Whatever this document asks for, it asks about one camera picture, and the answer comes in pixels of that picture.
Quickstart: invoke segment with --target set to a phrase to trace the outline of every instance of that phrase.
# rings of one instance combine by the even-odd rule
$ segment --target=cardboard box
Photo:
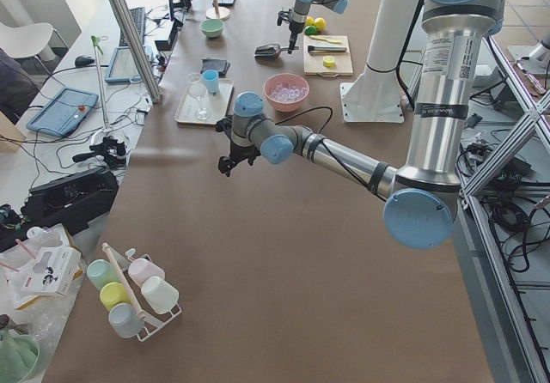
[[[79,270],[80,252],[67,246],[42,247],[21,287],[27,295],[65,295]]]

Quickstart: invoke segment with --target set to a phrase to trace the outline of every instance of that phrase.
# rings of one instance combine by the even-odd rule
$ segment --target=computer mouse
[[[94,62],[95,60],[89,55],[79,55],[75,58],[75,67],[85,67],[86,65],[90,65]]]

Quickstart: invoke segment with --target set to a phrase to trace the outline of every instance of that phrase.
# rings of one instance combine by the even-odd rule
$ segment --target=dark clothing
[[[15,124],[38,91],[19,63],[0,48],[0,112]]]

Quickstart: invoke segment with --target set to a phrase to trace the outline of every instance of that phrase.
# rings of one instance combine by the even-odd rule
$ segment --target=cutting board
[[[350,45],[346,35],[318,35],[330,40],[341,40],[341,44],[329,44],[326,41],[312,40],[308,35],[303,36],[303,72],[306,76],[352,76],[353,67],[351,66]],[[346,52],[334,52],[327,54],[310,54],[308,46],[345,46]],[[332,55],[334,57],[334,66],[325,67],[323,57]]]

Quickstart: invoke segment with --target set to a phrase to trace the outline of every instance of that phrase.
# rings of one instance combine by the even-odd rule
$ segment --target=green bowl
[[[223,32],[223,21],[217,19],[204,20],[200,23],[200,30],[208,38],[217,38]]]

